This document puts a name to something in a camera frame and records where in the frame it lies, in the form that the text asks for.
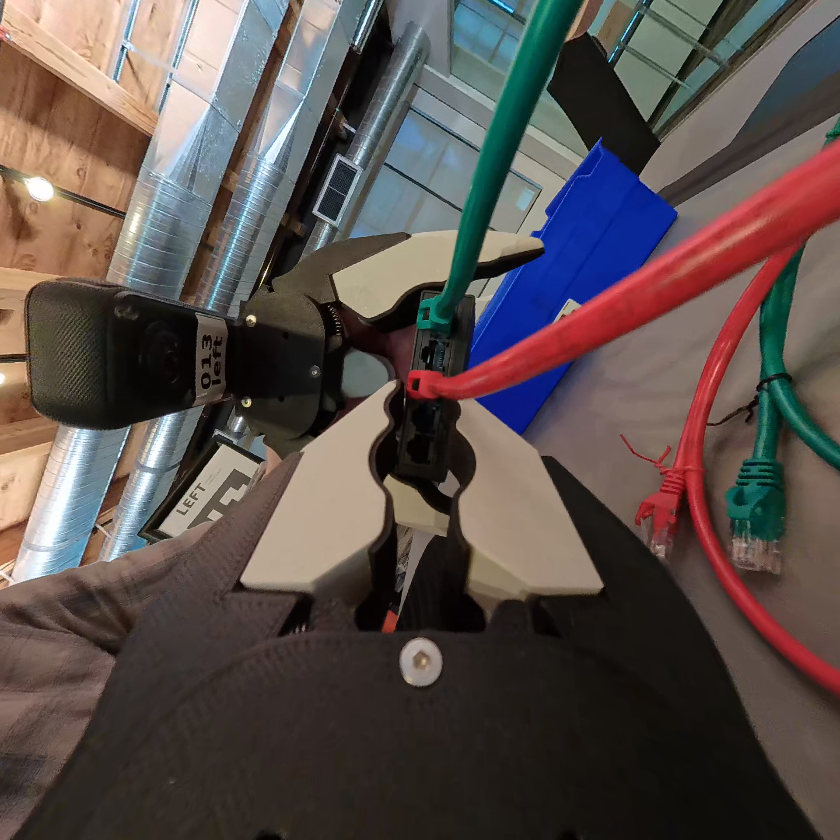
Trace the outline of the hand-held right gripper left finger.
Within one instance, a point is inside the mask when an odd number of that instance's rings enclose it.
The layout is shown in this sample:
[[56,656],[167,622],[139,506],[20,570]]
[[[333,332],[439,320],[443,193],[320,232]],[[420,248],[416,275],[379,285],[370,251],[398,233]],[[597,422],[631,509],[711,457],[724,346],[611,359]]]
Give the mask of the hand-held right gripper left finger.
[[380,631],[396,582],[396,517],[384,479],[396,466],[401,383],[368,396],[300,453],[240,577],[253,592],[337,600]]

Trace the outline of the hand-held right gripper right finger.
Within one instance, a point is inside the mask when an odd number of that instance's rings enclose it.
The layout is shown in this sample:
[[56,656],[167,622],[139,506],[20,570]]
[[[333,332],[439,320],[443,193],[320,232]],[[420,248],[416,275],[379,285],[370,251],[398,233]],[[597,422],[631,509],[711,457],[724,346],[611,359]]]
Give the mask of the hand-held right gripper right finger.
[[504,601],[598,595],[603,581],[539,452],[475,400],[459,402],[455,536],[468,554],[466,593],[489,616]]

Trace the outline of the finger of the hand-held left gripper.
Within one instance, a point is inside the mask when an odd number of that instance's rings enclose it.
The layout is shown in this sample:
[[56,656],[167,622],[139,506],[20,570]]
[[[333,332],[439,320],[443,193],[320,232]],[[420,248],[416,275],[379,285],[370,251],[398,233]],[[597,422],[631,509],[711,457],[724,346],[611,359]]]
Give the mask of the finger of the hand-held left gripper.
[[[339,269],[332,274],[338,299],[362,319],[374,322],[395,314],[415,291],[442,289],[457,235],[455,230],[410,234],[398,244]],[[543,253],[538,238],[491,230],[467,283],[502,276]]]
[[444,537],[448,532],[453,497],[430,479],[385,478],[392,496],[395,521],[404,527]]

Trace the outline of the black network switch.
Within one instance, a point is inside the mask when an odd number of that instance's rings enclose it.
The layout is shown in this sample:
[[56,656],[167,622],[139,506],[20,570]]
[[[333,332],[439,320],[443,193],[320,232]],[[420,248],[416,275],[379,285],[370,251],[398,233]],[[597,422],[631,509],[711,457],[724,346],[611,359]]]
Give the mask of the black network switch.
[[[476,323],[476,298],[466,295],[455,310],[451,333],[439,336],[430,329],[416,331],[412,370],[444,376],[462,373],[469,354]],[[406,388],[395,474],[400,478],[443,482],[448,475],[450,437],[459,418],[457,401],[438,398],[422,401]]]

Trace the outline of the blue plastic bin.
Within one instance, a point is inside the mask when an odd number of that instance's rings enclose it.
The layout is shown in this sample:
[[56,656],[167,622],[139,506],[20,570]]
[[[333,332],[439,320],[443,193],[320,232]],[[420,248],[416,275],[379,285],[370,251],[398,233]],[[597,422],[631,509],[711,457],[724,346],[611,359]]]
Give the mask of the blue plastic bin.
[[599,140],[532,236],[544,254],[507,273],[477,320],[474,368],[639,269],[678,213]]

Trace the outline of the ceiling vent grille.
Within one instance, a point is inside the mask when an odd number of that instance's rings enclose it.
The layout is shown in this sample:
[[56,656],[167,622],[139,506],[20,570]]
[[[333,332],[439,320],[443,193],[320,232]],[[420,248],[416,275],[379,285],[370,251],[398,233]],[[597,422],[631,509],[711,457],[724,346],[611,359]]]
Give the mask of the ceiling vent grille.
[[340,226],[362,174],[360,166],[337,154],[312,209],[313,216],[330,226]]

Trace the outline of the person's plaid shirt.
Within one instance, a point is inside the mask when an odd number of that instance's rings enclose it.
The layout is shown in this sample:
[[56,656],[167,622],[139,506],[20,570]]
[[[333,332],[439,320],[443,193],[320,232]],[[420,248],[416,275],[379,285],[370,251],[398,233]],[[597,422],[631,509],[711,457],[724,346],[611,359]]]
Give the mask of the person's plaid shirt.
[[299,460],[272,456],[245,500],[216,522],[2,590],[2,838],[56,780],[142,614],[183,581],[235,582]]

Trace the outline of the silver round air duct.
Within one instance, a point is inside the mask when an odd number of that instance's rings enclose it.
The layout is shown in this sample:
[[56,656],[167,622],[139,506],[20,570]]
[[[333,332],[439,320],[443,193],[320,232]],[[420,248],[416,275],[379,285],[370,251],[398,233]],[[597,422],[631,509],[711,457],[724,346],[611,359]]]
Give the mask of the silver round air duct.
[[[172,300],[181,296],[223,180],[222,165],[208,164],[206,158],[204,152],[184,152],[167,168],[142,166],[128,231],[120,235],[108,283]],[[266,256],[263,229],[277,231],[284,211],[277,195],[288,199],[284,178],[282,169],[246,156],[209,281],[196,294],[199,306],[226,312],[235,292],[243,295],[253,288],[256,258],[246,249],[255,243],[258,256]],[[195,408],[150,422],[100,560],[114,560],[141,546],[137,532],[172,488],[200,412]],[[80,564],[128,435],[127,427],[104,432],[59,428],[17,556],[16,582]]]
[[363,174],[342,217],[333,227],[318,219],[311,231],[302,257],[308,257],[335,239],[346,238],[357,217],[366,194],[375,179],[378,166],[386,155],[385,147],[392,140],[397,124],[405,116],[408,95],[422,70],[431,43],[424,29],[414,21],[406,24],[402,36],[380,79],[360,127],[344,156],[363,169]]

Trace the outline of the silver rectangular air duct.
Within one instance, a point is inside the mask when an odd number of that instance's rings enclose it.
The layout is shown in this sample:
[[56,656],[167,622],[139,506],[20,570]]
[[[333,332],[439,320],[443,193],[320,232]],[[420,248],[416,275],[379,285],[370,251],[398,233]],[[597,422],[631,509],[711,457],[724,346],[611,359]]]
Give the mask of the silver rectangular air duct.
[[196,290],[226,312],[253,288],[344,61],[361,55],[382,2],[302,2],[277,69],[291,2],[190,2],[158,122],[106,279],[178,298],[235,146],[241,167]]

